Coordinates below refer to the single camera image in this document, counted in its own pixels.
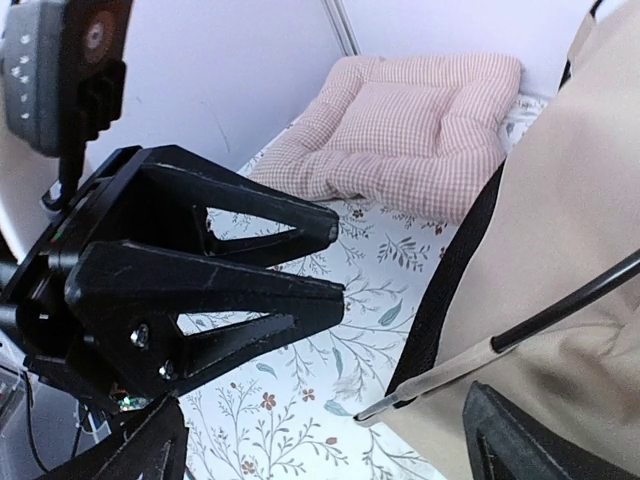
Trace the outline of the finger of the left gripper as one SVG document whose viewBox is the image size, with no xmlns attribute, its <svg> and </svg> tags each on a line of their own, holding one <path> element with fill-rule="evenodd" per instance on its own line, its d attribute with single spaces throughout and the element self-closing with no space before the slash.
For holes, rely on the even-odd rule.
<svg viewBox="0 0 640 480">
<path fill-rule="evenodd" d="M 140 149 L 119 173 L 125 236 L 136 242 L 268 267 L 323 251 L 339 236 L 334 210 L 177 145 Z"/>
</svg>

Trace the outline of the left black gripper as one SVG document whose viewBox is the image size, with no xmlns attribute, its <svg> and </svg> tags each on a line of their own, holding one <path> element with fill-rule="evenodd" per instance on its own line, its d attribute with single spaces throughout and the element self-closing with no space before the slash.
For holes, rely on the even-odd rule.
<svg viewBox="0 0 640 480">
<path fill-rule="evenodd" d="M 109 400 L 115 384 L 184 395 L 342 321 L 339 283 L 132 242 L 81 255 L 139 150 L 91 174 L 3 287 L 1 330 L 29 373 L 81 400 Z"/>
</svg>

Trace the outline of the black tent pole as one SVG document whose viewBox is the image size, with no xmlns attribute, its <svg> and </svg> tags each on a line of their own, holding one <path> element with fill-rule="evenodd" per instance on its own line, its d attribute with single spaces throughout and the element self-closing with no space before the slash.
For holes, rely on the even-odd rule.
<svg viewBox="0 0 640 480">
<path fill-rule="evenodd" d="M 436 368 L 415 376 L 391 394 L 354 416 L 359 424 L 373 422 L 382 412 L 434 391 L 470 374 L 512 351 L 525 340 L 556 325 L 639 274 L 639 253 L 634 252 L 576 291 L 509 330 L 487 338 Z"/>
</svg>

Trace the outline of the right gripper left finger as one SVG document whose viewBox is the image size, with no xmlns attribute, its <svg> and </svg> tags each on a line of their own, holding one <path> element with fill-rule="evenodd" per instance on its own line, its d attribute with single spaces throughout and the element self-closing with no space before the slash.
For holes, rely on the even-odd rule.
<svg viewBox="0 0 640 480">
<path fill-rule="evenodd" d="M 40 477 L 181 480 L 188 435 L 179 401 L 168 394 L 137 411 L 101 443 Z"/>
</svg>

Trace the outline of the beige fabric pet tent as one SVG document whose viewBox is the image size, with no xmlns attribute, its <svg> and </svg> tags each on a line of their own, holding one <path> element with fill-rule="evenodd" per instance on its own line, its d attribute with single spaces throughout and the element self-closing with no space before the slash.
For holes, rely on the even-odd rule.
<svg viewBox="0 0 640 480">
<path fill-rule="evenodd" d="M 386 396 L 634 252 L 639 5 L 627 1 L 583 20 L 558 93 L 483 188 L 429 282 Z M 462 418 L 474 382 L 638 477 L 639 274 L 494 362 L 355 422 L 387 425 L 448 479 L 475 479 Z"/>
</svg>

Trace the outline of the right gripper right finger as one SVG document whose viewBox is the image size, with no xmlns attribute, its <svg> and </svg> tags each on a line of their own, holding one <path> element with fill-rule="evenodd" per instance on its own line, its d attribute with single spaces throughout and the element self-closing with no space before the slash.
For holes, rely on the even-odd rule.
<svg viewBox="0 0 640 480">
<path fill-rule="evenodd" d="M 555 434 L 489 385 L 471 385 L 462 418 L 475 479 L 637 477 Z"/>
</svg>

